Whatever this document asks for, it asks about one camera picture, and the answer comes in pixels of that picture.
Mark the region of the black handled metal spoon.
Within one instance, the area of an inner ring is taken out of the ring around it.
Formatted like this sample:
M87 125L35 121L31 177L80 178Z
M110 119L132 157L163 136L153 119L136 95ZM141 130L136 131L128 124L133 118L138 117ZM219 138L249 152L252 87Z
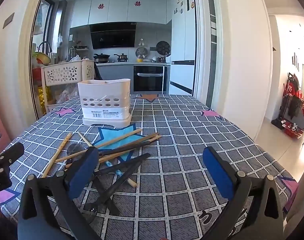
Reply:
M93 183L99 193L99 197L93 203L86 203L84 208L86 211L98 211L101 205L105 205L106 208L110 211L112 215L118 215L119 209L116 207L114 202L111 199L111 196L118 190L121 185L123 185L128 178L134 173L134 171L140 166L139 164L135 164L132 167L126 167L127 170L123 173L121 177L119 177L115 183L113 183L109 188L105 189L100 182L99 177L93 177Z

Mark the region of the ridged bamboo chopstick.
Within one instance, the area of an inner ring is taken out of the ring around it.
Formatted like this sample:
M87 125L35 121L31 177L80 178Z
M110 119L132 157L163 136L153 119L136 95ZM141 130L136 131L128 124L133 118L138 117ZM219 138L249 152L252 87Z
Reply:
M66 143L70 140L70 138L72 137L72 133L69 133L65 139L62 141L62 143L60 144L59 148L56 150L55 154L52 156L52 158L50 159L43 175L42 178L46 178L53 166L53 164L55 163L55 161L57 160L57 157L59 156L59 154L61 153L62 149L64 148L64 146L66 145Z

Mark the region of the pale thin bamboo chopstick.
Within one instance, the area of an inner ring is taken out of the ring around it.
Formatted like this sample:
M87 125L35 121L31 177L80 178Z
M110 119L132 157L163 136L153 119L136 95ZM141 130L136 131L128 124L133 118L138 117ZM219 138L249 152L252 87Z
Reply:
M89 147L92 147L92 144L80 132L77 132L77 133Z

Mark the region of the long light wooden chopstick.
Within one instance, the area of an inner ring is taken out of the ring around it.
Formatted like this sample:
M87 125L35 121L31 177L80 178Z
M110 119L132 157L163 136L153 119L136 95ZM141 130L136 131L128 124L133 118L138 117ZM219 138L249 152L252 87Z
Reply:
M127 134L124 134L124 135L121 135L121 136L119 136L119 137L116 137L116 138L114 138L114 139L112 139L112 140L110 140L110 141L101 142L99 145L96 145L95 147L96 147L96 148L101 148L101 147L103 147L103 146L111 145L111 144L113 144L113 143L115 143L115 142L118 142L118 141L120 141L120 140L123 140L123 139L125 139L125 138L127 138L127 137L129 137L129 136L131 136L131 135L134 135L134 134L136 134L136 133L138 133L138 132L140 132L140 131L142 131L142 129L141 129L141 128L138 128L138 129L136 129L136 130L134 130L134 131L131 131L131 132L127 133ZM77 152L77 153L74 153L74 154L72 154L72 155L67 155L66 157L62 157L62 158L59 158L59 159L55 160L55 163L59 163L59 162L61 162L61 161L65 161L65 160L74 158L74 157L76 157L76 156L78 156L78 155L80 155L80 154L82 154L82 153L85 153L85 152L86 152L86 150L82 150L82 151Z

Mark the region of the black chopstick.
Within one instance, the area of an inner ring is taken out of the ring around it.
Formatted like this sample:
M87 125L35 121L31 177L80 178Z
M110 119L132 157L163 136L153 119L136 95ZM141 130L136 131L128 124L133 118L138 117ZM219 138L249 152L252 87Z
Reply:
M130 159L129 161L123 162L123 163L119 163L117 165L112 165L111 167L107 167L101 170L98 170L96 172L94 172L93 174L95 176L100 176L100 175L104 175L107 174L109 172L114 172L116 170L120 170L121 168L125 168L125 167L132 167L135 164L141 164L142 161L144 161L145 159L149 158L151 155L150 153L145 153L143 155L140 155L136 158Z

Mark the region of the blue patterned handle chopstick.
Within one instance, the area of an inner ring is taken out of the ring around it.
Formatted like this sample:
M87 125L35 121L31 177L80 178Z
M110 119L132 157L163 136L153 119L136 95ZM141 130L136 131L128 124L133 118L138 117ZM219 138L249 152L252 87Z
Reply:
M106 161L105 164L106 164L107 167L112 167L112 166L113 166L112 163L109 162L109 161ZM114 171L114 173L115 173L117 176L119 176L119 177L121 177L121 176L123 175L123 172L121 172L120 170L116 170L116 171ZM128 183L131 187L133 187L133 188L135 188L135 187L137 186L137 183L134 182L133 180L131 180L130 178L127 179L127 183Z

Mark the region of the grey checkered tablecloth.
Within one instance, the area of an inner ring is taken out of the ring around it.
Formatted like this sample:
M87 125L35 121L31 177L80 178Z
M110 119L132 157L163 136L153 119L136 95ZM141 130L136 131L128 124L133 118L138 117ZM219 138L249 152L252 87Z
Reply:
M199 239L211 227L227 200L213 182L202 160L211 146L235 170L247 175L274 177L282 205L292 197L292 176L245 132L191 96L166 95L145 100L131 97L131 124L121 130L85 126L79 98L73 98L46 114L16 138L25 147L24 155L11 166L11 189L16 196L3 204L2 212L18 219L21 192L26 177L41 176L59 145L72 133L66 146L87 148L80 132L92 145L141 128L140 136L157 133L161 138L131 151L131 159L150 153L131 176L135 188L124 183L112 201L119 215L105 207L86 211L99 193L93 182L86 184L76 206L89 217L101 239Z

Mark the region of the white plastic utensil holder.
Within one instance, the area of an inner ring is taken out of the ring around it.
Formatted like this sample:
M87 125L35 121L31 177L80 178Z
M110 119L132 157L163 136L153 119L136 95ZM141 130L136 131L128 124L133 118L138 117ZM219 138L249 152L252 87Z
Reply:
M130 79L85 80L78 91L84 125L130 125Z

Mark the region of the white perforated storage cart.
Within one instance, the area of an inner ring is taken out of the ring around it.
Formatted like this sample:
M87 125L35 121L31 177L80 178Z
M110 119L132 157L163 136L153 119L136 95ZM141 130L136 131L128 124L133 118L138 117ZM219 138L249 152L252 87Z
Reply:
M47 87L92 80L95 74L94 66L95 62L93 60L83 59L40 68L46 113L58 106L58 104L48 103Z

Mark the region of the white refrigerator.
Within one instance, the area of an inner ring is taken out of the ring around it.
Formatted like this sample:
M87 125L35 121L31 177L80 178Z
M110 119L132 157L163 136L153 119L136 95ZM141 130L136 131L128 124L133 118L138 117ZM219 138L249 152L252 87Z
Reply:
M169 93L192 95L195 79L195 0L171 0L172 20Z

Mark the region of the black built-in oven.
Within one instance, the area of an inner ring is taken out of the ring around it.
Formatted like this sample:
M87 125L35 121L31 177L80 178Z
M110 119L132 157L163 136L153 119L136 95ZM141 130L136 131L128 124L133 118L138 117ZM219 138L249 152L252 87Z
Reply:
M134 66L134 92L165 92L167 67Z

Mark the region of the black range hood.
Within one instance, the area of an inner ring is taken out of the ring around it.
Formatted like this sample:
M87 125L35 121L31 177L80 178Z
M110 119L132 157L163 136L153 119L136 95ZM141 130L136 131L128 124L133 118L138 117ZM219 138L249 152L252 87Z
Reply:
M107 22L90 25L93 49L135 46L136 22Z

